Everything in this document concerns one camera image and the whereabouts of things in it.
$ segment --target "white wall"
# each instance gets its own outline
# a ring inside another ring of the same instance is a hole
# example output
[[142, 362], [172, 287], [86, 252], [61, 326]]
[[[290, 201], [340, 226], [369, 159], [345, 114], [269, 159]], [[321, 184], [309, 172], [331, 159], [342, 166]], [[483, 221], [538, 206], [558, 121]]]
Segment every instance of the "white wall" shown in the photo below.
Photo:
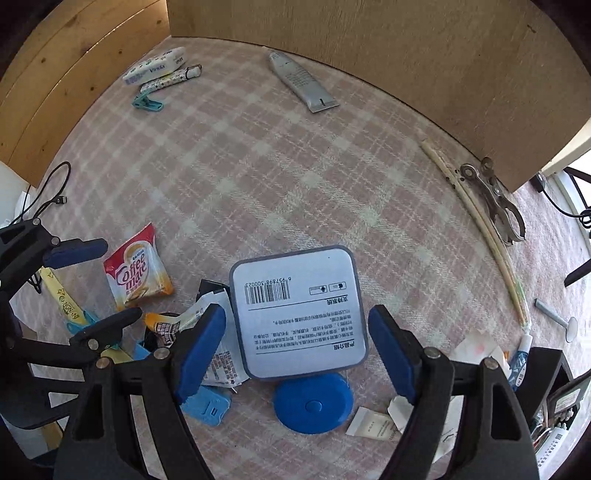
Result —
[[0, 162], [0, 225], [14, 218], [18, 196], [26, 192], [28, 183]]
[[567, 143], [550, 162], [542, 168], [546, 176], [552, 175], [565, 167], [568, 167], [581, 155], [591, 150], [591, 118], [583, 125], [583, 128]]

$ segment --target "blue gripper pad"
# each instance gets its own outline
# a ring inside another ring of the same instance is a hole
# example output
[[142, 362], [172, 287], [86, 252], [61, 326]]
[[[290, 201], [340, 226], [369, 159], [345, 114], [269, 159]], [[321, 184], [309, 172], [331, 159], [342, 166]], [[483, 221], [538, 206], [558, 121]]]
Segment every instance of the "blue gripper pad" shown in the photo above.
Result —
[[43, 265], [58, 269], [102, 257], [109, 245], [103, 238], [83, 242], [79, 238], [66, 240], [43, 257]]
[[368, 329], [396, 393], [414, 405], [420, 384], [421, 344], [396, 324], [384, 305], [369, 311]]
[[193, 328], [177, 334], [171, 351], [174, 396], [179, 404], [197, 393], [225, 331], [226, 312], [214, 303]]

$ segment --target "metal pliers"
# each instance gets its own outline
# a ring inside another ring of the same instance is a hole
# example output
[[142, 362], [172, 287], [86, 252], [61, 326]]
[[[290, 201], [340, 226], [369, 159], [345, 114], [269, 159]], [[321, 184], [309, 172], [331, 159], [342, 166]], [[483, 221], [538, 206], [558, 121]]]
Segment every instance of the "metal pliers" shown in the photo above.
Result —
[[[524, 241], [525, 222], [515, 204], [509, 201], [503, 194], [492, 169], [492, 160], [489, 157], [484, 157], [480, 164], [480, 171], [473, 165], [464, 163], [460, 166], [460, 174], [476, 186], [480, 194], [485, 198], [492, 224], [501, 239], [507, 245], [513, 245], [513, 242]], [[509, 212], [515, 217], [519, 231], [511, 223]]]

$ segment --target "table surface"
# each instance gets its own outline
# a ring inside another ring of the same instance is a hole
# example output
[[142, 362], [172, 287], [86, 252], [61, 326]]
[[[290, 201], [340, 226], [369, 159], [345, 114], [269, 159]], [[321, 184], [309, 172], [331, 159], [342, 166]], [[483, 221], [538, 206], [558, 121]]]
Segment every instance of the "table surface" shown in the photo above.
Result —
[[[407, 105], [327, 66], [300, 59], [341, 104], [312, 114], [270, 71], [261, 47], [168, 38], [152, 54], [177, 46], [187, 47], [187, 64], [203, 64], [203, 74], [153, 93], [165, 104], [161, 112], [132, 108], [135, 89], [116, 82], [69, 135], [51, 167], [72, 163], [68, 203], [43, 214], [50, 232], [63, 239], [104, 237], [111, 253], [151, 221], [176, 288], [170, 297], [142, 303], [154, 312], [186, 310], [202, 278], [227, 282], [238, 260], [342, 244], [355, 255], [366, 312], [383, 303], [423, 345], [444, 352], [473, 328], [515, 350], [522, 330], [499, 269], [419, 142], [430, 137], [458, 163], [475, 160], [469, 152]], [[552, 186], [550, 192], [557, 195]], [[569, 288], [563, 279], [589, 257], [583, 237], [575, 220], [529, 185], [514, 200], [528, 239], [510, 254], [527, 298], [539, 296], [579, 319], [579, 337], [566, 344], [564, 331], [532, 308], [534, 345], [564, 349], [580, 375], [591, 367], [584, 315], [591, 275]], [[84, 308], [100, 317], [114, 313], [100, 261], [58, 276]], [[13, 303], [40, 340], [67, 342], [64, 319], [47, 293], [25, 286]], [[143, 327], [128, 330], [129, 346]], [[386, 412], [395, 392], [371, 341], [370, 347], [365, 363], [346, 373], [353, 411]], [[74, 378], [68, 371], [42, 374]], [[275, 418], [273, 389], [247, 381], [217, 428], [187, 419], [215, 477], [379, 477], [395, 443], [345, 435], [350, 419], [330, 433], [294, 433]], [[587, 425], [588, 403], [559, 460]], [[148, 469], [164, 478], [137, 398], [134, 412]], [[444, 472], [447, 458], [431, 477]]]

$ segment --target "metal pin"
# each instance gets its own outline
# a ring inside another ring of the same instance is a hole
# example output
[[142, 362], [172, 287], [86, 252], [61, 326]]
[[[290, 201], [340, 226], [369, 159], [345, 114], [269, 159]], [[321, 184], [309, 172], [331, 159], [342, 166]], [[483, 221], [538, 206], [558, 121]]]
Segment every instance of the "metal pin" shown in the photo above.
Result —
[[108, 356], [102, 356], [96, 361], [96, 367], [103, 369], [111, 364], [111, 359]]
[[441, 356], [441, 352], [433, 346], [425, 347], [423, 352], [425, 352], [425, 355], [427, 355], [427, 357], [432, 360], [435, 360], [436, 358], [439, 358]]
[[154, 358], [156, 358], [158, 360], [164, 360], [169, 355], [170, 355], [170, 350], [168, 350], [165, 346], [157, 348], [154, 351]]
[[484, 359], [484, 366], [490, 370], [496, 370], [499, 368], [499, 362], [497, 362], [493, 357], [487, 356]]

